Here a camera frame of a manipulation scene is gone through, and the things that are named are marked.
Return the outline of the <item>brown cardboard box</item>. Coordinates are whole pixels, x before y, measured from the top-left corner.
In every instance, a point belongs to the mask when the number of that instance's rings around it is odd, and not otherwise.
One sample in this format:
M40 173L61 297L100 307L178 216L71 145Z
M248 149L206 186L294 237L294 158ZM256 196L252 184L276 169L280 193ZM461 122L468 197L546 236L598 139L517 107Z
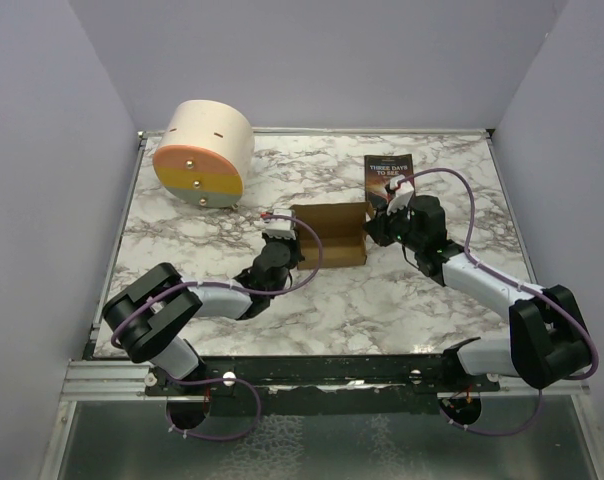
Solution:
M363 225L367 202L293 205L296 217L319 237L323 247L320 268L359 267L366 263Z

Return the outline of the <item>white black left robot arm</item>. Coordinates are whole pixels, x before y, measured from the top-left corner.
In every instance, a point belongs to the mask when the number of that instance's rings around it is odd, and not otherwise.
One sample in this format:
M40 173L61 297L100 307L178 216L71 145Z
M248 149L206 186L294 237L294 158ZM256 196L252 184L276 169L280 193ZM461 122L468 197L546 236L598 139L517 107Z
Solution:
M163 262L111 298L102 318L129 359L165 371L181 394L196 392L202 385L204 363L194 347L179 337L183 327L194 317L256 317L270 306L272 293L285 288L290 271L304 259L295 239L263 239L260 254L229 286L182 287L181 274Z

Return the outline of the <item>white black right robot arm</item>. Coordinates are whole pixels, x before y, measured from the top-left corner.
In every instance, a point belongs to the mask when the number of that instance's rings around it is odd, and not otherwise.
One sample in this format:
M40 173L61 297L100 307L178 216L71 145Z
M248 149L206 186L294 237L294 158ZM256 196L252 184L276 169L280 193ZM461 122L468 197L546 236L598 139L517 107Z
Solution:
M392 211L379 208L363 226L375 244L399 244L414 255L417 269L441 286L462 292L507 321L504 338L473 338L445 350L443 383L463 391L479 375L519 377L541 390L593 365L593 348L572 292L556 285L522 284L472 261L449 238L437 198L419 195Z

